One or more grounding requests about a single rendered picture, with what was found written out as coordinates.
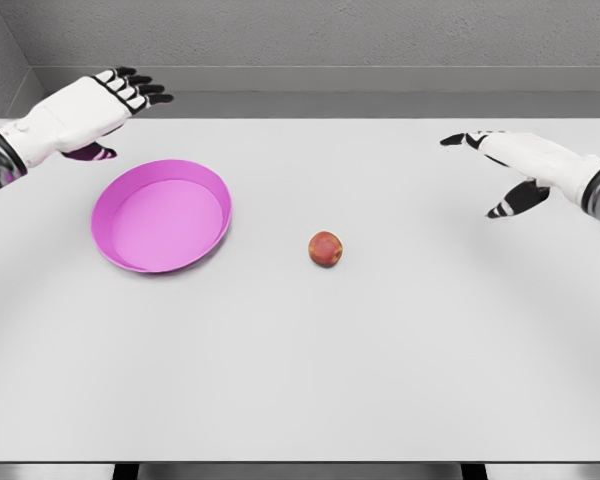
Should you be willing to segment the red apple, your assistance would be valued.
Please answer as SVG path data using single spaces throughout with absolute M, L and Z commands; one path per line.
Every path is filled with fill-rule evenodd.
M 317 265 L 330 268 L 337 264 L 343 253 L 339 238 L 328 231 L 316 233 L 309 241 L 310 259 Z

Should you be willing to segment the pink round plate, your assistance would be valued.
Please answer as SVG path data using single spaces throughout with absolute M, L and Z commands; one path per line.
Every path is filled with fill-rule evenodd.
M 232 198 L 211 169 L 187 160 L 135 167 L 97 199 L 90 228 L 100 253 L 139 273 L 185 268 L 212 252 L 225 236 Z

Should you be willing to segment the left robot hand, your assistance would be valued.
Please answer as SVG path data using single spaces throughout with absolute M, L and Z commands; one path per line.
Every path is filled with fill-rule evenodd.
M 83 76 L 50 95 L 30 113 L 48 129 L 51 149 L 79 161 L 100 161 L 117 152 L 99 139 L 128 119 L 174 96 L 149 76 L 131 67 L 116 67 Z

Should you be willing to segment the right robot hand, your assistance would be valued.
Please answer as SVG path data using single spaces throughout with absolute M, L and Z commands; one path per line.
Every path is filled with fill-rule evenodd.
M 582 159 L 553 141 L 531 133 L 489 131 L 454 134 L 440 144 L 444 147 L 466 145 L 525 177 L 488 211 L 489 219 L 524 213 L 548 199 L 553 188 L 572 203 L 581 202 Z

